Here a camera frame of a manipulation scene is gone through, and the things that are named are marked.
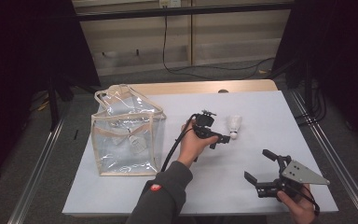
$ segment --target gray floor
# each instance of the gray floor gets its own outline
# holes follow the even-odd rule
[[[230,68],[247,66],[248,63],[219,64]],[[272,61],[263,63],[259,69],[268,70]],[[246,71],[223,71],[212,68],[189,69],[187,73],[197,73],[212,79],[241,79],[251,75],[253,70]],[[254,78],[264,75],[256,74]],[[112,84],[118,83],[146,83],[146,82],[171,82],[171,81],[196,81],[205,80],[200,77],[189,75],[173,75],[165,70],[155,70],[143,73],[132,73],[121,76],[101,77],[105,89]],[[292,108],[294,115],[300,112],[289,91],[286,90],[284,77],[276,79],[277,86],[283,91],[284,96]],[[90,115],[97,109],[97,103],[92,96],[81,90],[75,90],[76,96],[72,103],[68,117],[65,120],[60,136],[49,158],[48,166],[42,176],[35,196],[27,210],[27,216],[23,223],[123,223],[125,217],[101,217],[101,218],[74,218],[62,214],[62,208],[66,196],[71,188],[77,166],[83,154],[83,150],[90,134]],[[320,122],[324,132],[338,152],[351,175],[358,183],[358,134],[349,130],[346,120],[339,110],[328,102],[326,118]],[[8,156],[2,167],[0,178],[0,223],[7,223],[10,215],[21,196],[26,181],[31,175],[34,166],[45,145],[49,132],[49,111],[35,111],[28,121],[21,139]],[[345,187],[341,184],[336,172],[326,159],[319,143],[316,141],[310,128],[300,128],[307,143],[310,146],[315,160],[318,162],[324,176],[333,184],[330,190],[336,200],[340,212],[335,214],[322,214],[323,223],[358,223],[358,211],[349,197]],[[213,217],[198,218],[198,223],[213,223]],[[226,217],[223,223],[291,223],[287,214],[279,214],[268,217]],[[189,219],[182,223],[191,223]]]

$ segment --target electrical outlet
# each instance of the electrical outlet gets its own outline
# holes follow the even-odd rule
[[[159,7],[165,8],[170,6],[170,0],[159,0]]]
[[[171,0],[170,7],[181,7],[181,0]]]

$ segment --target hand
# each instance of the hand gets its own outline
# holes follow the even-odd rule
[[[304,187],[310,189],[309,184],[305,184]],[[301,192],[310,197],[310,193],[306,189],[303,188]],[[290,215],[296,224],[310,224],[315,219],[313,204],[307,199],[301,197],[298,202],[295,203],[295,201],[281,190],[278,191],[277,195],[289,208]]]
[[[178,161],[190,168],[193,160],[195,160],[203,151],[206,146],[217,142],[219,137],[212,136],[210,138],[201,139],[196,136],[193,131],[193,125],[196,123],[195,120],[191,120],[188,127],[186,128],[185,136],[181,141],[180,154]]]

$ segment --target wire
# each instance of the wire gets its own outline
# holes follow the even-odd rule
[[[170,161],[171,157],[172,157],[172,154],[173,152],[176,150],[176,148],[178,147],[180,141],[182,141],[182,138],[186,135],[186,133],[192,129],[189,129],[187,130],[187,127],[188,125],[190,124],[191,120],[196,117],[197,115],[196,114],[193,114],[192,116],[190,116],[190,118],[188,119],[185,127],[183,128],[183,130],[180,132],[179,134],[179,137],[175,140],[175,143],[173,144],[170,152],[168,153],[167,155],[167,158],[165,159],[165,162],[164,164],[162,165],[161,167],[161,172],[164,172],[166,169],[167,169],[167,165],[168,165],[168,162]]]
[[[320,102],[320,98],[319,96],[319,88],[316,89],[315,94],[313,95],[313,102],[316,102],[316,104],[314,104],[312,106],[312,111],[310,113],[306,112],[302,115],[296,116],[295,119],[305,119],[306,117],[313,117],[315,114],[319,114],[319,111],[321,109],[321,102]]]
[[[310,119],[310,120],[308,120],[306,122],[298,123],[298,126],[317,123],[317,122],[322,121],[325,118],[325,116],[327,114],[327,106],[326,106],[326,100],[325,100],[325,97],[324,97],[324,93],[320,89],[318,89],[315,92],[315,95],[317,95],[317,105],[318,105],[318,109],[315,110],[314,113],[313,113],[313,114],[315,114],[315,116],[312,119]],[[301,118],[301,117],[306,117],[306,116],[309,116],[309,114],[306,113],[306,114],[297,116],[295,118]]]
[[[47,93],[48,93],[47,91],[43,91],[42,93],[40,93],[39,96],[36,96],[36,97],[32,100],[32,102],[35,102],[35,101],[39,100],[40,98],[44,97]]]
[[[166,49],[166,44],[167,44],[167,29],[168,29],[167,20],[168,20],[168,17],[166,16],[164,19],[165,19],[165,30],[164,30],[164,44],[163,44],[163,49],[162,49],[162,63],[164,65],[165,69],[174,75],[185,75],[185,76],[200,77],[200,78],[205,78],[205,79],[210,79],[210,80],[219,80],[218,78],[204,77],[204,76],[191,74],[191,73],[177,73],[177,72],[183,71],[186,69],[190,69],[190,68],[214,68],[214,69],[228,70],[228,71],[240,71],[240,70],[246,70],[246,69],[251,69],[251,68],[255,67],[254,72],[250,76],[241,78],[241,79],[246,79],[249,77],[253,77],[256,74],[257,69],[260,66],[260,64],[275,59],[275,58],[271,57],[271,58],[264,59],[254,65],[250,65],[250,66],[246,66],[246,67],[239,67],[239,68],[226,68],[226,67],[219,67],[219,66],[213,66],[213,65],[193,65],[193,66],[186,66],[186,67],[177,68],[177,69],[168,68],[165,63],[165,49]]]
[[[301,197],[305,198],[307,201],[309,201],[310,203],[312,203],[315,206],[315,209],[313,211],[313,213],[315,214],[315,216],[319,216],[319,214],[321,213],[321,207],[319,206],[319,204],[316,203],[315,198],[313,197],[312,193],[310,192],[309,189],[307,189],[306,187],[304,187],[304,185],[302,186],[303,189],[306,189],[307,192],[310,194],[310,197],[305,195],[303,192],[293,188],[290,185],[286,185],[287,188],[291,189],[292,191],[294,191],[295,193],[299,194]]]

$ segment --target gray sleeve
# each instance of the gray sleeve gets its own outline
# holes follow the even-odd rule
[[[173,161],[169,169],[146,182],[127,223],[172,223],[186,202],[185,189],[192,178],[186,166]],[[156,185],[161,188],[152,190],[151,187]]]

